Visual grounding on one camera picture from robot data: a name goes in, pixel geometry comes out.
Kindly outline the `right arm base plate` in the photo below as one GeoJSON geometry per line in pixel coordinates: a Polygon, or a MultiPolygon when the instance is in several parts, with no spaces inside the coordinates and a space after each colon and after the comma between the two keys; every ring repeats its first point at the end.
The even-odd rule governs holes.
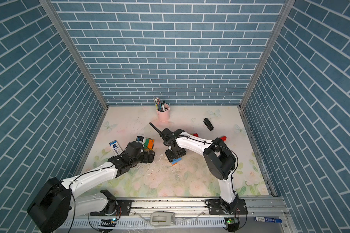
{"type": "Polygon", "coordinates": [[[248,209],[244,199],[235,199],[232,203],[227,203],[222,199],[207,199],[205,204],[210,215],[247,215],[248,209]]]}

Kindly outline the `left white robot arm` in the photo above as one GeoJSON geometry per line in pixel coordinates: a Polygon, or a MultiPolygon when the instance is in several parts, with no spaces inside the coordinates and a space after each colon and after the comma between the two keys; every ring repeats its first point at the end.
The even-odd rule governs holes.
{"type": "Polygon", "coordinates": [[[143,143],[129,142],[121,154],[95,169],[63,180],[49,179],[28,206],[27,214],[43,233],[52,233],[65,221],[90,213],[118,217],[122,209],[110,191],[104,189],[85,197],[82,194],[137,164],[153,163],[154,157],[155,152],[143,143]]]}

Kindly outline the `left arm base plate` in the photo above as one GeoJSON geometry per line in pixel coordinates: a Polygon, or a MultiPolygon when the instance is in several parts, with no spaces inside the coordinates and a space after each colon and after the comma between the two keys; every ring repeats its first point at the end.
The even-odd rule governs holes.
{"type": "Polygon", "coordinates": [[[132,200],[117,200],[109,202],[100,212],[91,213],[92,216],[128,216],[132,207],[132,200]]]}

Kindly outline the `blue lego brick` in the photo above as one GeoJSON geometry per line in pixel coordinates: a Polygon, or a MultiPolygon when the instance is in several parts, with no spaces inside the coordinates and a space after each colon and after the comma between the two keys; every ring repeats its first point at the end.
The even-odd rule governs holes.
{"type": "Polygon", "coordinates": [[[178,163],[179,161],[181,161],[182,158],[178,158],[178,159],[174,159],[171,163],[174,164],[174,163],[178,163]]]}

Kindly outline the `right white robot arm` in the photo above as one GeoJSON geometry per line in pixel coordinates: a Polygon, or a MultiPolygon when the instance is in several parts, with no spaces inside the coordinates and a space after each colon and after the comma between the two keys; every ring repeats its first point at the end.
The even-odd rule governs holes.
{"type": "Polygon", "coordinates": [[[232,173],[238,166],[238,157],[224,141],[218,137],[214,140],[202,139],[181,129],[172,132],[166,128],[158,133],[164,145],[168,147],[165,154],[170,163],[174,164],[185,156],[186,150],[191,150],[204,157],[210,173],[218,179],[221,209],[227,214],[233,213],[239,202],[232,182],[232,173]]]}

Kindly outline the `dark green lego brick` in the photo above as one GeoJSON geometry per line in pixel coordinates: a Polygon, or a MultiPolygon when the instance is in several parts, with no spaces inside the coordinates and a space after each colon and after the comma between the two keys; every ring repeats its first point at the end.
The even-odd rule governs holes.
{"type": "Polygon", "coordinates": [[[148,149],[149,148],[149,140],[148,139],[144,139],[143,143],[144,143],[145,147],[148,149]]]}

